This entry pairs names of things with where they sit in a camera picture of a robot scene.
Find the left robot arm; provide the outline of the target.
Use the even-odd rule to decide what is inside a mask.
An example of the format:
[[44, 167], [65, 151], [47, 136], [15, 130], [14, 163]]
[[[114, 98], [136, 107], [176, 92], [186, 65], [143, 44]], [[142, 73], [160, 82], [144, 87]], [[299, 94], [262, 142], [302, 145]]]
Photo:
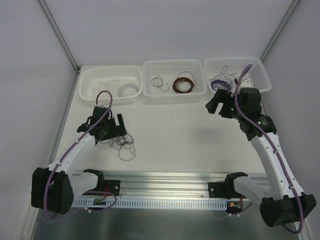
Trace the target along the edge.
[[34, 170], [31, 206], [64, 215], [77, 197], [91, 192], [101, 194], [107, 188], [102, 171], [88, 168], [79, 175], [74, 172], [99, 142], [127, 133], [122, 114], [113, 116], [109, 108], [95, 106], [92, 115], [77, 128], [65, 153], [47, 167]]

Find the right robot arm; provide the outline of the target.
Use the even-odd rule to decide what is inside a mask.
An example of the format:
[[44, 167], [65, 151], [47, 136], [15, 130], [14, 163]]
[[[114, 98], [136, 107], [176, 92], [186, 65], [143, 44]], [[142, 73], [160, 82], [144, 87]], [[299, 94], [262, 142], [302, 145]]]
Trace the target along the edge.
[[286, 161], [273, 120], [262, 114], [261, 94], [256, 88], [244, 87], [238, 94], [218, 89], [205, 105], [214, 114], [219, 104], [219, 115], [236, 119], [247, 140], [256, 150], [269, 181], [270, 190], [255, 183], [246, 173], [227, 174], [223, 183], [209, 183], [209, 194], [231, 199], [246, 197], [259, 207], [261, 217], [268, 227], [287, 227], [299, 223], [293, 234], [302, 232], [304, 220], [317, 205], [312, 194], [306, 194], [295, 179]]

